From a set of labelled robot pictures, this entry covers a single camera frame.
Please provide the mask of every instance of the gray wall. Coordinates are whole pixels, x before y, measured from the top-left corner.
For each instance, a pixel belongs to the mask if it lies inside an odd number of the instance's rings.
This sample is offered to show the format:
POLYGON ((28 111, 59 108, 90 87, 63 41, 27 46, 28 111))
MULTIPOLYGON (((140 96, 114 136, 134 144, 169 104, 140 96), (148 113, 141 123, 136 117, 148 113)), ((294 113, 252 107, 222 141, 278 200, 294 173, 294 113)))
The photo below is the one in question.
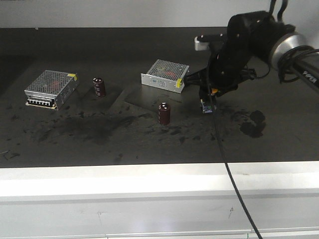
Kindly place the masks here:
MULTIPOLYGON (((1 0, 0 27, 226 26, 270 0, 1 0)), ((290 0, 284 20, 319 47, 319 1, 290 0)))

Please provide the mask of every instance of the yellow label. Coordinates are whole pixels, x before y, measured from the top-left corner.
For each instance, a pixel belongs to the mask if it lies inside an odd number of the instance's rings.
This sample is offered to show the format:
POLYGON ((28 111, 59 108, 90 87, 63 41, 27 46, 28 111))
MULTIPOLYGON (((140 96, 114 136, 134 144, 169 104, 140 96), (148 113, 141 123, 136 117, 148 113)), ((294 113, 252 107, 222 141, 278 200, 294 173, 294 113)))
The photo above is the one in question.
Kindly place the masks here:
POLYGON ((75 74, 68 74, 68 76, 74 77, 74 80, 75 80, 75 81, 78 79, 77 75, 75 75, 75 74))
POLYGON ((176 81, 176 88, 179 88, 181 86, 181 81, 182 79, 179 78, 177 81, 176 81))

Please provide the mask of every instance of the perforated metal cover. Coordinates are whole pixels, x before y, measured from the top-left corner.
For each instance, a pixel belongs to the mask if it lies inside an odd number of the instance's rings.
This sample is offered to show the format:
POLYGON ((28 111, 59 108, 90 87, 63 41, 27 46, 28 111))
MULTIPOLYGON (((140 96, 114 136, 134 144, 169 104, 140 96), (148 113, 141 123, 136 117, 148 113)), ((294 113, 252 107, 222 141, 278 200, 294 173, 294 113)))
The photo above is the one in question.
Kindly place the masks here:
POLYGON ((68 76, 66 72, 46 70, 25 90, 58 95, 72 79, 73 77, 68 76))
POLYGON ((147 74, 171 81, 177 81, 178 79, 182 79, 185 76, 188 68, 189 66, 186 65, 157 60, 147 72, 147 74))

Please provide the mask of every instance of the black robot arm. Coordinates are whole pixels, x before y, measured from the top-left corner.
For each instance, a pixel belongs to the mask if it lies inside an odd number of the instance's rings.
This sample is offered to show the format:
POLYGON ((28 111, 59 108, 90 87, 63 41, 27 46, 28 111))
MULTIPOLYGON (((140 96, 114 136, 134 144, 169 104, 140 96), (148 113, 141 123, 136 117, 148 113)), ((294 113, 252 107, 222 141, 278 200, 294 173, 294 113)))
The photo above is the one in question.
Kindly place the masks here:
POLYGON ((185 78, 185 84, 200 85, 200 98, 207 94, 222 96, 236 90, 238 84, 257 78, 247 62, 257 56, 269 67, 278 71, 281 82, 304 80, 319 92, 319 54, 308 46, 305 38, 295 32, 295 27, 284 24, 282 14, 288 1, 283 0, 277 19, 272 16, 275 0, 269 12, 257 11, 238 14, 230 18, 227 35, 198 36, 195 49, 210 49, 206 68, 185 78), (286 75, 293 74, 290 80, 286 75))

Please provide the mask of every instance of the electrolytic capacitor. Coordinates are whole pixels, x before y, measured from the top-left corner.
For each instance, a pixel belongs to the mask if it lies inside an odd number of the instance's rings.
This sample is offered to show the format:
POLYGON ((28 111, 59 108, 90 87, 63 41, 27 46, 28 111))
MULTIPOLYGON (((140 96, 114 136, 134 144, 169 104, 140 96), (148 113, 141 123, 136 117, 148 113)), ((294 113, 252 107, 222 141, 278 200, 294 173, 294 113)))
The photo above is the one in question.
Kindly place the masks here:
POLYGON ((170 105, 163 102, 159 105, 159 123, 169 124, 170 122, 170 105))
POLYGON ((94 78, 93 85, 94 85, 95 95, 97 97, 103 97, 106 95, 104 81, 101 78, 94 78))

